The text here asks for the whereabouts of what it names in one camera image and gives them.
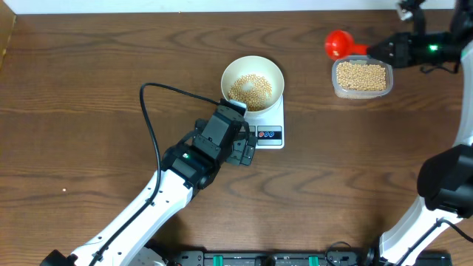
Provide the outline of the pile of soybeans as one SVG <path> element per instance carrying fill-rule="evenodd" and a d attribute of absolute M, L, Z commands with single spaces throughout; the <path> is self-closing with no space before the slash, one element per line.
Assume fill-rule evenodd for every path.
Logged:
<path fill-rule="evenodd" d="M 356 91 L 382 91 L 387 88 L 386 69 L 375 64 L 342 62 L 336 67 L 338 84 Z"/>

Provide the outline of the red plastic scoop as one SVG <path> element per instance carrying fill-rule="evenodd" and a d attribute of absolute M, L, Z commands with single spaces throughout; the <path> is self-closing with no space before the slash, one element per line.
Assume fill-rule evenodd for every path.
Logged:
<path fill-rule="evenodd" d="M 324 49 L 334 61 L 349 55 L 366 55 L 368 46 L 356 44 L 351 34 L 343 30 L 332 31 L 325 39 Z"/>

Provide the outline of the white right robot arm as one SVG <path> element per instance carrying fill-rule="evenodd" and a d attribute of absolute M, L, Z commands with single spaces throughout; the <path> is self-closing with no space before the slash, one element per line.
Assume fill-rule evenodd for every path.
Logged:
<path fill-rule="evenodd" d="M 399 1 L 397 8 L 401 19 L 411 14 L 413 31 L 368 47 L 368 56 L 394 68 L 419 66 L 425 74 L 453 63 L 451 72 L 463 73 L 463 102 L 453 147 L 422 165 L 414 203 L 379 236 L 365 265 L 414 265 L 443 231 L 472 216 L 472 2 L 457 0 L 449 31 L 441 33 L 426 32 L 420 1 Z"/>

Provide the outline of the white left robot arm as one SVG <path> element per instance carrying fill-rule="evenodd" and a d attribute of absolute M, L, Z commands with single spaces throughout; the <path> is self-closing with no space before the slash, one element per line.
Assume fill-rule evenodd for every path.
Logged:
<path fill-rule="evenodd" d="M 195 130 L 165 152 L 147 186 L 97 236 L 68 256 L 53 250 L 42 264 L 128 265 L 172 216 L 212 184 L 224 162 L 250 165 L 243 154 L 253 154 L 256 142 L 246 111 L 236 101 L 218 104 L 209 120 L 197 120 Z"/>

